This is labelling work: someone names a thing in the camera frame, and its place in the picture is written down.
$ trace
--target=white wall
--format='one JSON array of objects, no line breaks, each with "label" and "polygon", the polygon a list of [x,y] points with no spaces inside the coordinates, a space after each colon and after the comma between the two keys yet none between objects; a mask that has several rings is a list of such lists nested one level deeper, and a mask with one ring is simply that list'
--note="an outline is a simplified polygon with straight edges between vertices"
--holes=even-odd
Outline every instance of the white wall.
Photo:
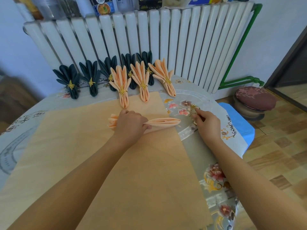
[{"label": "white wall", "polygon": [[252,0],[262,3],[227,76],[254,76],[266,82],[307,25],[307,0]]},{"label": "white wall", "polygon": [[[307,24],[307,0],[253,1],[263,8],[227,80],[252,75],[267,81]],[[62,85],[23,32],[24,20],[14,2],[0,4],[0,69],[20,78],[40,98],[56,92]]]},{"label": "white wall", "polygon": [[63,85],[23,30],[24,19],[13,0],[0,0],[0,69],[18,77],[39,99]]}]

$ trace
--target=red stool cushion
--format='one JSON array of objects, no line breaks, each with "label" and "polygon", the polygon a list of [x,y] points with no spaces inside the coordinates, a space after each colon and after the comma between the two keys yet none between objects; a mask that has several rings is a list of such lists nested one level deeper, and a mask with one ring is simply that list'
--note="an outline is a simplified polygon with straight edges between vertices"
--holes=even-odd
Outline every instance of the red stool cushion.
[{"label": "red stool cushion", "polygon": [[277,98],[264,88],[253,86],[241,87],[236,91],[235,95],[246,106],[261,111],[272,110],[277,101]]}]

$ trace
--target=person's left hand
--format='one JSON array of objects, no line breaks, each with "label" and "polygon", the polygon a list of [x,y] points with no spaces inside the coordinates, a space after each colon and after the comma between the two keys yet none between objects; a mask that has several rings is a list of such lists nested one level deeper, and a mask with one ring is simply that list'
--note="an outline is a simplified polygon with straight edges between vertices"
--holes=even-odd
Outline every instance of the person's left hand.
[{"label": "person's left hand", "polygon": [[151,126],[144,124],[148,119],[140,113],[126,109],[119,113],[113,139],[117,143],[123,143],[127,147],[134,145]]}]

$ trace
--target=round stool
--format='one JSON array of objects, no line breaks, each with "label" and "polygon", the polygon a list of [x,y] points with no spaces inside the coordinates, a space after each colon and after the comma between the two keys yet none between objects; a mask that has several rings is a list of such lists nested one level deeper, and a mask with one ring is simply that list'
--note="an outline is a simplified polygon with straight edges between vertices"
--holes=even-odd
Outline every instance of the round stool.
[{"label": "round stool", "polygon": [[264,88],[245,86],[234,94],[235,106],[246,120],[259,121],[264,118],[264,112],[272,110],[276,105],[276,97]]}]

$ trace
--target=forearm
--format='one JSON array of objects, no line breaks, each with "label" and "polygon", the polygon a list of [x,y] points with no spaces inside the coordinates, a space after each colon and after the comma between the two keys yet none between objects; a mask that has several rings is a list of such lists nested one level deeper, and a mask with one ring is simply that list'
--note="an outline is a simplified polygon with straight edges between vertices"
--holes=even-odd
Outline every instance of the forearm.
[{"label": "forearm", "polygon": [[307,213],[300,205],[257,173],[222,140],[209,147],[258,229],[307,229]]},{"label": "forearm", "polygon": [[75,229],[126,150],[111,138],[44,193],[8,229]]}]

